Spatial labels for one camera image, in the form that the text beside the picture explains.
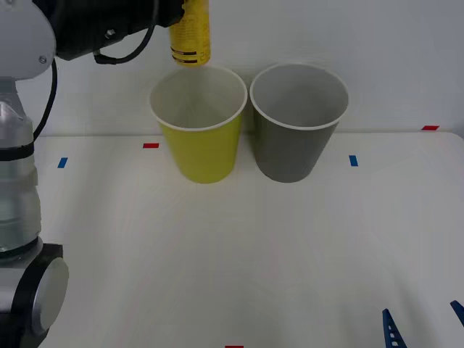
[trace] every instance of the blue plastic piece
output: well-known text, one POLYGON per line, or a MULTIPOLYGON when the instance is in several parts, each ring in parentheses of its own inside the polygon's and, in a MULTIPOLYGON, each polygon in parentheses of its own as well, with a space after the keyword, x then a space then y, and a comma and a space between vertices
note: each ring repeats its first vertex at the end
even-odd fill
POLYGON ((67 157, 63 157, 58 164, 58 169, 63 169, 66 167, 67 157))
POLYGON ((389 310, 384 310, 382 313, 384 314, 384 335, 386 348, 407 348, 406 343, 401 337, 401 334, 399 333, 389 310))
POLYGON ((464 326, 464 307, 458 301, 451 302, 451 307, 455 310, 457 317, 464 326))
POLYGON ((357 167, 357 158, 356 158, 356 156, 354 156, 354 155, 349 156, 349 161, 351 162, 352 167, 357 167))

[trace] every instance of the gray cup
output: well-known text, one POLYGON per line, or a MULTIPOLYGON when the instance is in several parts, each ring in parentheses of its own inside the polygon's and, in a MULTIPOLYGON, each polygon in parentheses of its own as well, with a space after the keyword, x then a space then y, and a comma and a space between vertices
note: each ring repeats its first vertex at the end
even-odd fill
POLYGON ((276 65, 254 79, 250 94, 258 167, 282 183, 306 178, 348 107, 343 81, 311 65, 276 65))

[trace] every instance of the paper cup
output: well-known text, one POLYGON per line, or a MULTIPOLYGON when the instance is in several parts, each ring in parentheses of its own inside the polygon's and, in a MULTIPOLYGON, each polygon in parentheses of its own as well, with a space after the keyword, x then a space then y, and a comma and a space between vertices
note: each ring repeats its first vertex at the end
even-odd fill
POLYGON ((150 105, 188 179, 214 183, 231 173, 247 97, 243 80, 221 67, 176 70, 154 87, 150 105))
POLYGON ((306 178, 348 107, 343 81, 311 65, 276 65, 254 79, 250 96, 258 167, 282 183, 306 178))

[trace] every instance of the yellow bottle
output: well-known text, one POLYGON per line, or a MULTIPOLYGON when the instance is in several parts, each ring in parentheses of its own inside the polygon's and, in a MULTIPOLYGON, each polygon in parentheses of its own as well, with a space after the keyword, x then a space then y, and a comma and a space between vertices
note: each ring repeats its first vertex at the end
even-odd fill
POLYGON ((171 53, 184 67, 198 67, 211 57, 209 0, 185 0, 182 20, 170 26, 171 53))

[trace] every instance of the yellow can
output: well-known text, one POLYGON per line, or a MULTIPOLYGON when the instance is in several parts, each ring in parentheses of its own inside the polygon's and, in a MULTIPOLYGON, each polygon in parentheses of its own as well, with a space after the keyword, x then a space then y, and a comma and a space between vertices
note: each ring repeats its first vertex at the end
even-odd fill
POLYGON ((169 28, 171 53, 184 67, 198 67, 211 57, 209 0, 185 0, 182 20, 169 28))
POLYGON ((196 183, 215 183, 236 161, 248 91, 221 67, 180 69, 153 89, 150 104, 180 171, 196 183))

